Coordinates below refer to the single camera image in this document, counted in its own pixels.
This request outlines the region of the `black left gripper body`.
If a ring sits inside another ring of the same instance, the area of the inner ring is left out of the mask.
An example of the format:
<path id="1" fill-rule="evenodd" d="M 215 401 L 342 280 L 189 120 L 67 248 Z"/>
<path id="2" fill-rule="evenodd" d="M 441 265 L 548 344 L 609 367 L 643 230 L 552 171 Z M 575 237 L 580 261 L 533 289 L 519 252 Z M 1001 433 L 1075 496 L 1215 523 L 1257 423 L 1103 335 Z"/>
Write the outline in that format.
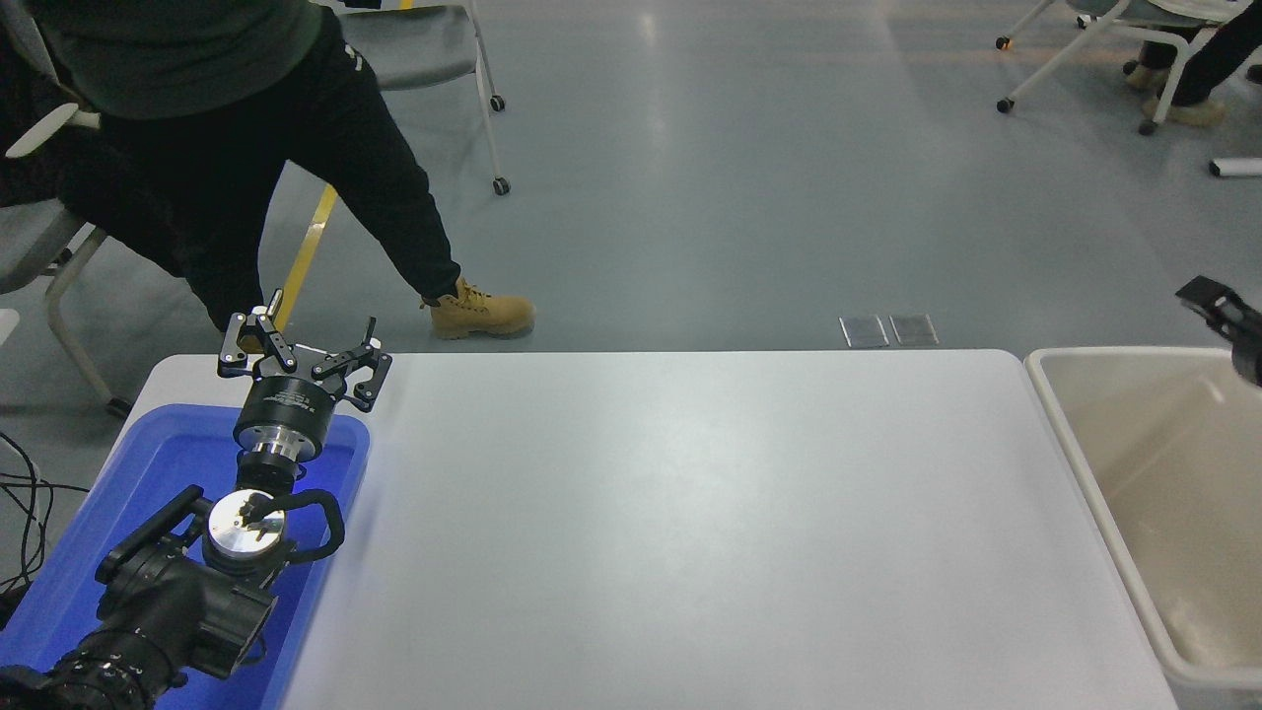
<path id="1" fill-rule="evenodd" d="M 288 428 L 304 441 L 326 441 L 332 426 L 334 399 L 313 377 L 316 364 L 329 358 L 328 351 L 297 347 L 297 372 L 288 373 L 275 356 L 256 356 L 251 386 L 233 426 L 236 441 L 257 441 L 265 428 Z"/>

